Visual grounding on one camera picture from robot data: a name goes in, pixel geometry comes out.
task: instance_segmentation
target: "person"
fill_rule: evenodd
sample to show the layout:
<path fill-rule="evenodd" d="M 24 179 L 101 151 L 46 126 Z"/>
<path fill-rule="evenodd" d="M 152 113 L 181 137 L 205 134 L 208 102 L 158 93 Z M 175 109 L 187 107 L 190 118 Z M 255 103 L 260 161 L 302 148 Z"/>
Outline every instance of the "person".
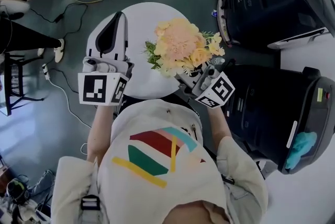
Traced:
<path fill-rule="evenodd" d="M 203 147 L 198 114 L 176 95 L 124 96 L 113 121 L 114 110 L 98 106 L 86 161 L 60 159 L 53 224 L 87 223 L 81 199 L 92 188 L 100 201 L 97 223 L 260 223 L 267 210 L 265 181 L 234 142 L 220 107 L 208 109 L 216 162 Z"/>
<path fill-rule="evenodd" d="M 37 55 L 40 57 L 43 55 L 45 48 L 53 48 L 55 62 L 59 63 L 63 58 L 64 39 L 51 38 L 3 17 L 0 18 L 0 29 L 3 33 L 0 42 L 0 54 L 38 49 Z"/>

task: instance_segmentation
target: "white shirt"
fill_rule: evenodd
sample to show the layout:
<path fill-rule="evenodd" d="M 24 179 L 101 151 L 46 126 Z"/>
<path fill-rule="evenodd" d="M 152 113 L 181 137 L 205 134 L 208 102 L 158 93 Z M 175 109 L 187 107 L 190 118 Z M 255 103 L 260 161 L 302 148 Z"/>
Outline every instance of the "white shirt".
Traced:
<path fill-rule="evenodd" d="M 174 207 L 195 201 L 206 201 L 209 211 L 209 205 L 223 208 L 231 223 L 244 223 L 239 215 L 248 219 L 246 223 L 258 223 L 267 207 L 267 192 L 256 164 L 233 139 L 224 138 L 218 151 L 221 170 L 233 177 L 236 168 L 238 174 L 243 172 L 238 166 L 248 168 L 247 181 L 252 183 L 246 188 L 242 174 L 242 186 L 227 187 L 202 143 L 200 119 L 188 108 L 160 99 L 127 107 L 113 123 L 111 146 L 98 171 L 106 223 L 163 223 Z M 236 160 L 229 160 L 227 152 L 221 154 L 223 150 L 234 151 L 231 156 Z M 236 163 L 235 168 L 225 171 L 230 161 Z M 93 164 L 83 160 L 60 160 L 52 201 L 53 223 L 73 223 L 69 219 L 74 221 L 79 216 L 75 205 L 79 207 L 87 192 L 92 170 Z M 244 192 L 243 200 L 248 198 L 247 212 L 234 210 L 239 200 L 233 197 L 235 188 L 240 194 Z M 257 216 L 253 212 L 249 216 L 249 209 L 254 209 Z"/>

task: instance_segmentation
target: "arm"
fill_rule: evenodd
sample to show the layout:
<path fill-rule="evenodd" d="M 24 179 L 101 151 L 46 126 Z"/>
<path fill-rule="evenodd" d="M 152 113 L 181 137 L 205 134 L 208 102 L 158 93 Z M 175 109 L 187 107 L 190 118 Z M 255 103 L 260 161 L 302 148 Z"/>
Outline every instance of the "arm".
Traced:
<path fill-rule="evenodd" d="M 265 181 L 256 163 L 236 144 L 221 108 L 208 109 L 219 172 L 235 180 L 228 197 L 241 223 L 259 223 L 267 210 Z"/>
<path fill-rule="evenodd" d="M 110 146 L 111 125 L 113 123 L 114 107 L 98 106 L 90 134 L 87 140 L 87 160 L 94 162 L 98 158 L 100 165 Z"/>

